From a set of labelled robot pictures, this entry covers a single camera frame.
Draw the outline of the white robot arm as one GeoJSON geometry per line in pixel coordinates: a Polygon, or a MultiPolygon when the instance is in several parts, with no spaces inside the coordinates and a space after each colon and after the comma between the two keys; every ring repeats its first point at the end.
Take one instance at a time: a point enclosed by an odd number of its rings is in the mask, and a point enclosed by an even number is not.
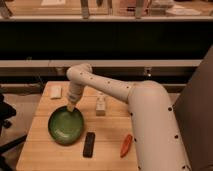
{"type": "Polygon", "coordinates": [[[68,107],[90,86],[128,105],[139,171],[192,171],[167,90],[155,81],[124,82],[95,75],[90,64],[71,66],[68,107]]]}

